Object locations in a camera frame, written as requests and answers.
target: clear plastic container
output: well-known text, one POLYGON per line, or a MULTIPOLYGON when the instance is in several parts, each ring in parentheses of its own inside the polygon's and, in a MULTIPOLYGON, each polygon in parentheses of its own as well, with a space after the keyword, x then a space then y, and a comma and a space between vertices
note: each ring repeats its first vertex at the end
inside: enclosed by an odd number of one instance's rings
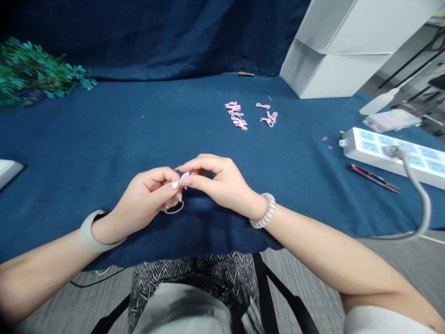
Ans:
POLYGON ((363 121, 377 133, 399 131, 411 126, 419 126, 422 120, 403 109, 392 109, 382 113, 370 115, 363 121))

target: pink craft piece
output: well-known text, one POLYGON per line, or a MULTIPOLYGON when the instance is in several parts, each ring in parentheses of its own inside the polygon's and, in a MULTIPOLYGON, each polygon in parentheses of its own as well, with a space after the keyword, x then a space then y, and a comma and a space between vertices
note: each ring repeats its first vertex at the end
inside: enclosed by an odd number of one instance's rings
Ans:
POLYGON ((268 105, 268 104, 261 104, 261 103, 257 103, 256 105, 255 105, 255 107, 259 107, 259 108, 264 108, 264 109, 267 109, 267 110, 269 110, 270 109, 270 105, 268 105))
POLYGON ((238 116, 239 118, 241 118, 241 117, 243 117, 244 116, 244 114, 243 113, 238 113, 238 112, 236 112, 236 111, 234 111, 233 113, 231 113, 230 111, 229 111, 229 114, 231 114, 232 115, 232 119, 233 120, 235 120, 235 119, 238 119, 238 118, 236 118, 235 116, 238 116))
POLYGON ((241 111, 241 105, 236 104, 237 102, 230 102, 230 103, 226 103, 226 109, 230 109, 229 114, 231 114, 234 111, 241 111))
POLYGON ((235 126, 238 126, 238 127, 240 127, 241 129, 247 131, 247 128, 246 128, 247 123, 246 123, 245 120, 243 120, 243 119, 241 119, 241 118, 236 118, 236 119, 233 121, 233 123, 235 124, 235 126))
POLYGON ((226 109, 229 109, 230 118, 232 119, 235 126, 240 127, 244 131, 247 131, 247 123, 245 120, 241 119, 241 117, 244 116, 243 113, 239 113, 238 111, 241 111, 241 105, 237 104, 237 102, 230 102, 225 104, 226 109))
MULTIPOLYGON (((189 175, 190 175, 190 172, 184 173, 184 174, 182 174, 181 179, 184 179, 184 178, 186 178, 186 177, 189 176, 189 175)), ((164 212, 165 212, 166 214, 174 214, 174 213, 178 213, 178 212, 181 211, 182 208, 184 207, 184 201, 181 201, 181 204, 182 204, 182 206, 181 206, 179 209, 177 209, 176 211, 168 212, 167 210, 164 210, 164 212)))
POLYGON ((277 122, 277 116, 278 116, 277 112, 274 112, 273 114, 269 114, 269 112, 267 112, 267 118, 265 117, 261 118, 260 122, 266 121, 270 127, 273 127, 273 125, 277 122))

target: white bottle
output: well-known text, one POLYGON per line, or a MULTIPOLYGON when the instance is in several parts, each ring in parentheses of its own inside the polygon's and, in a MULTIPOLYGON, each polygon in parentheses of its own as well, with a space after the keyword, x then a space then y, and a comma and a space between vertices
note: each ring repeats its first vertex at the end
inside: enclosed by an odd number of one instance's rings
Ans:
POLYGON ((360 109, 362 115, 373 115, 383 108, 385 108, 393 99, 394 96, 400 91, 400 87, 391 89, 388 93, 379 95, 374 100, 369 102, 363 108, 360 109))

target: blue tablecloth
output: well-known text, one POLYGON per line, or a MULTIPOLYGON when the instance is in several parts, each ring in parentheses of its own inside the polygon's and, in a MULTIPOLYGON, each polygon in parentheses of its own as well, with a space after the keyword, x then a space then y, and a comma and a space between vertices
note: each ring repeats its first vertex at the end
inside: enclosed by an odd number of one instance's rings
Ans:
MULTIPOLYGON (((199 153, 231 157, 257 192, 353 237, 411 231, 421 201, 410 181, 362 163, 401 188, 392 193, 349 171, 340 130, 364 128, 358 110, 369 97, 300 100, 279 77, 223 74, 180 81, 101 83, 60 100, 0 112, 0 158, 26 165, 0 192, 0 255, 5 261, 78 228, 96 209, 112 209, 133 176, 176 167, 199 153), (248 131, 224 104, 242 106, 248 131), (277 111, 273 128, 260 118, 277 111), (327 142, 321 139, 329 137, 327 142)), ((390 135, 444 150, 418 128, 390 135)), ((445 191, 432 198, 432 228, 445 226, 445 191)), ((159 214, 144 230, 103 254, 91 269, 165 258, 257 252, 281 247, 265 231, 184 191, 185 207, 159 214)))

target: wrist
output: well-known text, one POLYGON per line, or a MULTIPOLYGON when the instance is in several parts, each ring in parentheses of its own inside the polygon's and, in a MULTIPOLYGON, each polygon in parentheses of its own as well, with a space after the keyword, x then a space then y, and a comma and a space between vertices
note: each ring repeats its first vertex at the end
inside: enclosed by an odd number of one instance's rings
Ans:
POLYGON ((253 192, 248 206, 249 213, 247 215, 247 218, 258 221, 263 218, 263 216, 267 212, 268 200, 260 194, 253 192))
POLYGON ((119 230, 118 222, 111 213, 98 219, 91 226, 94 239, 101 244, 115 244, 128 236, 119 230))

